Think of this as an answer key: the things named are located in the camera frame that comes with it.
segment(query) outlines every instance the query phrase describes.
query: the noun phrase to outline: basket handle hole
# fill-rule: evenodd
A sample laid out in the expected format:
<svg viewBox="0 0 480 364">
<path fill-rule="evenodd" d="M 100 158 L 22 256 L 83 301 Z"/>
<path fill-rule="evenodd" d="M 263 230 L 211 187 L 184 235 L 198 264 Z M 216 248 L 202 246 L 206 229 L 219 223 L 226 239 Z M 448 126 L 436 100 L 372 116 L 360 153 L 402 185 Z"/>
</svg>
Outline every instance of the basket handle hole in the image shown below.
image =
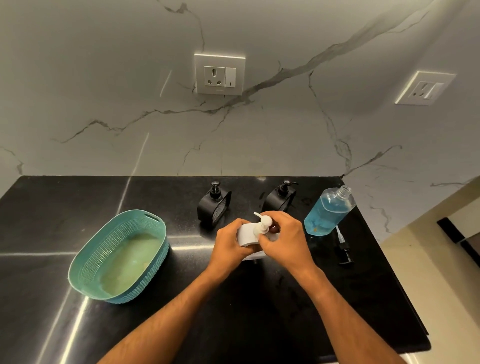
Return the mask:
<svg viewBox="0 0 480 364">
<path fill-rule="evenodd" d="M 147 215 L 147 214 L 145 214 L 145 216 L 147 216 L 148 218 L 151 218 L 152 220 L 155 220 L 155 221 L 158 221 L 158 222 L 160 222 L 160 220 L 159 220 L 159 219 L 157 219 L 155 216 L 152 216 L 152 215 Z"/>
</svg>

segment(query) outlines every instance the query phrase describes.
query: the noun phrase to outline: marble backsplash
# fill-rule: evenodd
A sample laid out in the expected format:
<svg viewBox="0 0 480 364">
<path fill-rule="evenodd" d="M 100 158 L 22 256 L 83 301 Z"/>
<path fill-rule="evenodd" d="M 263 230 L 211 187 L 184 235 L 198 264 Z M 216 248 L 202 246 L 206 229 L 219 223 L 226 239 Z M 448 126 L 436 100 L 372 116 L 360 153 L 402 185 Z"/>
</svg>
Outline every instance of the marble backsplash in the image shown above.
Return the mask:
<svg viewBox="0 0 480 364">
<path fill-rule="evenodd" d="M 464 63 L 467 46 L 450 52 L 465 39 L 459 29 L 478 23 L 474 2 L 8 0 L 0 8 L 0 195 L 19 175 L 134 168 L 344 175 L 381 242 L 480 172 L 475 102 L 463 97 L 478 77 Z M 197 94 L 195 52 L 245 56 L 243 94 Z M 419 67 L 458 77 L 431 107 L 394 105 Z"/>
</svg>

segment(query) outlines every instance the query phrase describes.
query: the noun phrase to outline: bottle mouth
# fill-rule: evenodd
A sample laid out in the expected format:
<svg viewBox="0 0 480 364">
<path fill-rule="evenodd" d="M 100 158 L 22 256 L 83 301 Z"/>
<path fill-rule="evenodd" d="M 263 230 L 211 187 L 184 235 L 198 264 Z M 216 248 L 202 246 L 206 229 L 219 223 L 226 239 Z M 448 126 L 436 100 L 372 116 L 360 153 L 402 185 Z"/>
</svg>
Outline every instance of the bottle mouth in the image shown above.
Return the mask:
<svg viewBox="0 0 480 364">
<path fill-rule="evenodd" d="M 346 200 L 348 199 L 351 193 L 352 193 L 352 189 L 350 187 L 342 186 L 338 189 L 336 195 L 342 200 Z"/>
</svg>

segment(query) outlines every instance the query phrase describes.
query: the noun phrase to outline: forearm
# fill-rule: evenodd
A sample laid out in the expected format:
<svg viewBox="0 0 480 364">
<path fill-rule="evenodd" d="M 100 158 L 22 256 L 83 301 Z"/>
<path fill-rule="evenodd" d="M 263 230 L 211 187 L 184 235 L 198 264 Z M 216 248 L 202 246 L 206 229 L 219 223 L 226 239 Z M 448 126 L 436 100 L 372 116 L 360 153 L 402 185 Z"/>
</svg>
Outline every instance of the forearm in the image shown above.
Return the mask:
<svg viewBox="0 0 480 364">
<path fill-rule="evenodd" d="M 405 364 L 320 269 L 300 274 L 297 280 L 317 308 L 340 364 Z"/>
<path fill-rule="evenodd" d="M 119 342 L 98 364 L 168 364 L 180 348 L 195 314 L 220 284 L 209 271 Z"/>
</svg>

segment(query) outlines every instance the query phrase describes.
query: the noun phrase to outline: black soap dispenser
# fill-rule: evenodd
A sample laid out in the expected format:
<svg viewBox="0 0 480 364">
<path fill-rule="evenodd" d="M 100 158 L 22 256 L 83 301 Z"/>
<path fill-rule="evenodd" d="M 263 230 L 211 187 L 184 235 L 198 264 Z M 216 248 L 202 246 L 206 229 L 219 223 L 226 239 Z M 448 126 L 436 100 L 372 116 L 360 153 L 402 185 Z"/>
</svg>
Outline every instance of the black soap dispenser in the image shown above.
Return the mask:
<svg viewBox="0 0 480 364">
<path fill-rule="evenodd" d="M 225 191 L 220 188 L 220 182 L 212 182 L 212 188 L 200 200 L 197 207 L 198 219 L 202 225 L 212 229 L 225 214 L 230 205 L 232 191 Z"/>
<path fill-rule="evenodd" d="M 297 194 L 297 190 L 292 188 L 292 184 L 298 183 L 285 180 L 281 185 L 274 189 L 265 199 L 262 212 L 286 211 Z"/>
</svg>

